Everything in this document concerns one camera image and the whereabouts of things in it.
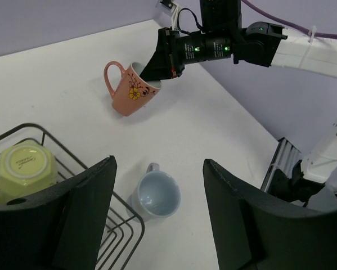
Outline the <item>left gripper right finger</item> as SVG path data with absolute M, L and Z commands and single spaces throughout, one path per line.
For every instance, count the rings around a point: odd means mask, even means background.
M 220 269 L 337 269 L 337 210 L 282 201 L 211 159 L 203 177 Z

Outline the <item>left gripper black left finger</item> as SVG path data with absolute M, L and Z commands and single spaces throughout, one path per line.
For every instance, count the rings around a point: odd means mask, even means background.
M 94 269 L 115 183 L 109 156 L 0 205 L 0 269 Z

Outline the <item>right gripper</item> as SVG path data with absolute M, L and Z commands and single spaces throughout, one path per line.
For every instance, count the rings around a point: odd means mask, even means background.
M 179 31 L 161 28 L 158 30 L 158 37 L 156 50 L 140 73 L 140 77 L 146 82 L 178 78 L 185 69 L 178 53 Z

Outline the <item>pink patterned mug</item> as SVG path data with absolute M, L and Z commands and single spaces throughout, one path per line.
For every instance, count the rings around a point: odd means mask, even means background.
M 120 70 L 121 79 L 116 89 L 111 86 L 108 69 L 116 66 Z M 112 107 L 122 116 L 130 116 L 144 107 L 160 90 L 162 83 L 159 80 L 145 81 L 140 77 L 144 65 L 132 62 L 124 68 L 117 61 L 110 61 L 104 68 L 104 81 L 112 98 Z

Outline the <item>pale yellow mug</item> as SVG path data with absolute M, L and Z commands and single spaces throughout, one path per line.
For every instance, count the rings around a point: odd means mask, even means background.
M 0 153 L 0 204 L 31 195 L 57 183 L 53 153 L 33 140 Z

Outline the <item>light blue mug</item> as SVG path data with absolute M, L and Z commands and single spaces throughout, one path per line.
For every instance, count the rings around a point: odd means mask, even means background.
M 167 218 L 173 215 L 181 203 L 177 182 L 168 173 L 160 170 L 157 163 L 151 163 L 138 185 L 127 198 L 127 204 L 144 222 Z

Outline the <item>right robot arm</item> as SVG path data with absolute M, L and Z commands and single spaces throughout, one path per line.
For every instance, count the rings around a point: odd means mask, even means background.
M 186 65 L 232 58 L 337 78 L 337 35 L 267 15 L 267 21 L 241 26 L 240 1 L 201 1 L 197 31 L 180 27 L 182 8 L 160 1 L 171 16 L 171 27 L 158 31 L 155 52 L 141 72 L 146 81 L 180 77 Z M 286 138 L 279 141 L 262 190 L 289 203 L 307 206 L 337 168 L 337 119 L 314 149 L 301 156 Z

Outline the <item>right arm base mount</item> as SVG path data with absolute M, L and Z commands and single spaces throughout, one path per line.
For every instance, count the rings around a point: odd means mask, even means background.
M 281 169 L 276 169 L 267 193 L 289 203 L 299 200 L 308 204 L 311 196 L 320 192 L 325 184 L 305 179 L 301 171 L 301 163 L 302 160 L 299 160 L 294 165 L 291 178 Z

